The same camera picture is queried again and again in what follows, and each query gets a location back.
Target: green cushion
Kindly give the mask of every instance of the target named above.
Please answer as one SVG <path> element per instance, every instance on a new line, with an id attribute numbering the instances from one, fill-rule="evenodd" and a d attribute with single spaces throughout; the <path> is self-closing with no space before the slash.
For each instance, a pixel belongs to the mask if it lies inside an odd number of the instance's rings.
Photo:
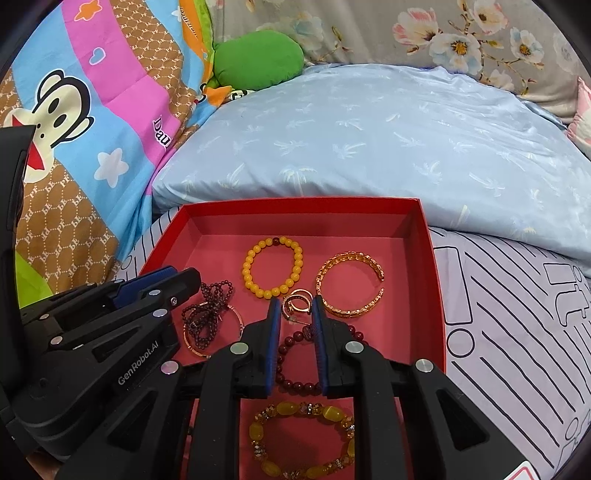
<path id="1" fill-rule="evenodd" d="M 222 86 L 262 90 L 291 80 L 304 66 L 304 53 L 287 35 L 273 30 L 247 33 L 216 48 L 213 72 Z"/>

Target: brown patterned fabric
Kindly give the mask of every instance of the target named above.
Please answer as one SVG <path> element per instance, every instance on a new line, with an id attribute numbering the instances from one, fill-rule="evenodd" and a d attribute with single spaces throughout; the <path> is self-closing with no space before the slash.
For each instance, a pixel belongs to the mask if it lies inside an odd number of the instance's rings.
<path id="1" fill-rule="evenodd" d="M 21 102 L 12 71 L 0 83 L 0 124 Z M 56 159 L 49 175 L 25 183 L 17 252 L 55 293 L 103 282 L 114 268 L 117 239 Z"/>
<path id="2" fill-rule="evenodd" d="M 181 81 L 183 54 L 168 31 L 141 0 L 111 0 L 113 13 L 135 56 L 170 96 L 170 112 L 183 119 L 197 98 Z"/>

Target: dark red bead necklace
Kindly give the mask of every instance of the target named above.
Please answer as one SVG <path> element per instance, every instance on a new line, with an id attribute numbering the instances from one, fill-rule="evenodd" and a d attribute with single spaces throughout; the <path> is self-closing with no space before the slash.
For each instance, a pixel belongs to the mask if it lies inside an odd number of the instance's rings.
<path id="1" fill-rule="evenodd" d="M 353 338 L 358 342 L 361 342 L 364 345 L 368 345 L 367 341 L 363 339 L 363 333 L 357 332 L 353 325 L 349 325 L 349 331 Z M 307 340 L 311 342 L 313 340 L 312 337 L 312 328 L 307 325 L 302 330 L 298 330 L 294 332 L 293 336 L 285 337 L 283 343 L 279 346 L 279 355 L 277 355 L 277 372 L 275 374 L 275 382 L 278 385 L 283 386 L 287 391 L 291 393 L 296 393 L 300 395 L 320 395 L 322 393 L 322 388 L 320 383 L 302 383 L 302 382 L 292 382 L 285 378 L 285 375 L 281 373 L 283 371 L 283 362 L 285 361 L 285 356 L 289 353 L 291 347 L 293 347 L 296 343 L 301 342 L 302 340 Z"/>

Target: paul frank blanket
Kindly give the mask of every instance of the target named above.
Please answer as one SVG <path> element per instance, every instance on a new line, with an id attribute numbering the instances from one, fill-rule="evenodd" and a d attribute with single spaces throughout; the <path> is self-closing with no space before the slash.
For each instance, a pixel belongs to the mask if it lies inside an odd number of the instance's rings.
<path id="1" fill-rule="evenodd" d="M 151 223 L 151 180 L 222 103 L 204 0 L 64 0 L 0 84 L 36 125 L 17 233 L 20 303 L 105 280 Z"/>

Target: pink flower print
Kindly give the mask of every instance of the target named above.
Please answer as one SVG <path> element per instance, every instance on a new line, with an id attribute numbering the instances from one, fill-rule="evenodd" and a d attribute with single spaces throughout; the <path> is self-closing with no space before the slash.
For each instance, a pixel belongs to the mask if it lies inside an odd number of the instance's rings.
<path id="1" fill-rule="evenodd" d="M 422 8 L 409 8 L 398 16 L 398 23 L 392 27 L 392 33 L 402 45 L 428 45 L 437 35 L 439 26 L 434 9 L 427 12 Z"/>

